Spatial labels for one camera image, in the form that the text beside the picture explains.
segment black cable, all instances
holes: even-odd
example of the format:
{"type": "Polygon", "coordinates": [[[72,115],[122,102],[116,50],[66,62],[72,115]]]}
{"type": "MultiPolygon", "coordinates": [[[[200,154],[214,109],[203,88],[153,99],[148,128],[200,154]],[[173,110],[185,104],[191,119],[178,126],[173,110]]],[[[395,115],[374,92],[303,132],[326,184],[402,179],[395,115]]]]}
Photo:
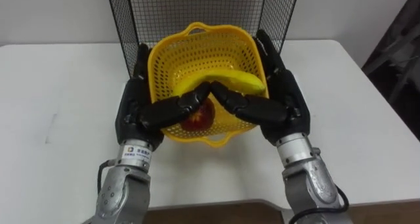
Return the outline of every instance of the black cable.
{"type": "Polygon", "coordinates": [[[100,189],[101,189],[101,187],[102,187],[102,184],[101,184],[101,182],[102,182],[102,171],[104,170],[104,168],[106,168],[106,167],[108,167],[108,166],[109,166],[109,165],[108,165],[108,162],[109,162],[109,160],[106,160],[104,163],[102,163],[102,164],[100,164],[100,165],[99,165],[99,169],[98,169],[98,179],[97,179],[97,181],[96,181],[96,185],[97,185],[97,187],[98,187],[98,194],[99,194],[100,189]]]}
{"type": "Polygon", "coordinates": [[[344,192],[336,185],[335,187],[337,187],[337,191],[340,194],[341,198],[343,199],[344,205],[341,206],[340,208],[311,208],[305,211],[301,211],[300,213],[294,215],[290,221],[289,224],[294,224],[296,223],[300,218],[306,216],[306,215],[310,215],[310,214],[314,214],[314,213],[343,213],[345,211],[348,210],[348,199],[346,197],[346,195],[344,194],[344,192]]]}

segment basket handle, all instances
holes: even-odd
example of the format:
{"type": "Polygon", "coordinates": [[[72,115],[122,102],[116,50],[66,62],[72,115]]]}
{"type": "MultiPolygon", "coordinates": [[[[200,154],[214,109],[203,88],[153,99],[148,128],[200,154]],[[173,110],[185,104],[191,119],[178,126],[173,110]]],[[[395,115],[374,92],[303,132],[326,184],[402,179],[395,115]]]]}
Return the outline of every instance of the basket handle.
{"type": "Polygon", "coordinates": [[[190,32],[193,30],[203,30],[205,32],[208,32],[210,30],[214,30],[215,28],[218,28],[216,26],[208,26],[207,24],[201,23],[201,22],[193,22],[191,23],[184,31],[180,32],[180,36],[188,36],[190,35],[190,32]]]}
{"type": "Polygon", "coordinates": [[[224,137],[219,140],[212,140],[209,137],[201,137],[199,138],[200,141],[207,143],[213,148],[220,148],[224,146],[233,136],[239,135],[242,131],[236,131],[234,133],[225,133],[224,137]]]}

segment wooden floor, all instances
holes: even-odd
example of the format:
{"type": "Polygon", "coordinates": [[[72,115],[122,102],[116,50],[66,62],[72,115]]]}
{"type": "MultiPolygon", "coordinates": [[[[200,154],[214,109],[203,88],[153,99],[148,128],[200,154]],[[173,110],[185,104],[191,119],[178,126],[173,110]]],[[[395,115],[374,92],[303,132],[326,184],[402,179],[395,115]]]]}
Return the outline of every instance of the wooden floor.
{"type": "MultiPolygon", "coordinates": [[[[359,206],[350,209],[354,224],[420,223],[420,202],[359,206]]],[[[148,212],[145,224],[280,224],[281,214],[265,205],[231,204],[148,212]]]]}

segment white table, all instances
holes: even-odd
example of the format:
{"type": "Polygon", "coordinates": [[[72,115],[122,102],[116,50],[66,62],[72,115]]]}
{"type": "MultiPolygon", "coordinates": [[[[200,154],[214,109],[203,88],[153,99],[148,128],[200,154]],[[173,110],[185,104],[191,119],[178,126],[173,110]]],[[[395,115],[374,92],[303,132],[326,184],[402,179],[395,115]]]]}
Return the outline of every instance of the white table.
{"type": "MultiPolygon", "coordinates": [[[[350,203],[420,199],[420,143],[335,41],[286,41],[311,111],[310,140],[350,203]]],[[[114,158],[128,75],[119,44],[0,48],[0,223],[81,223],[114,158]]],[[[282,163],[258,128],[224,148],[165,139],[151,208],[261,201],[289,208],[282,163]]]]}

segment label sticker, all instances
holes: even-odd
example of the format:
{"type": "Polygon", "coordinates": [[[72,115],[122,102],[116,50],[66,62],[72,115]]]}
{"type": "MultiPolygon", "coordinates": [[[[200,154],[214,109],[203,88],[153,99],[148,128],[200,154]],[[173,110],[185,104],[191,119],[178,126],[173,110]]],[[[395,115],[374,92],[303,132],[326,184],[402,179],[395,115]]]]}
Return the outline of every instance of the label sticker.
{"type": "Polygon", "coordinates": [[[122,159],[136,159],[150,163],[152,151],[141,146],[125,145],[122,159]]]}

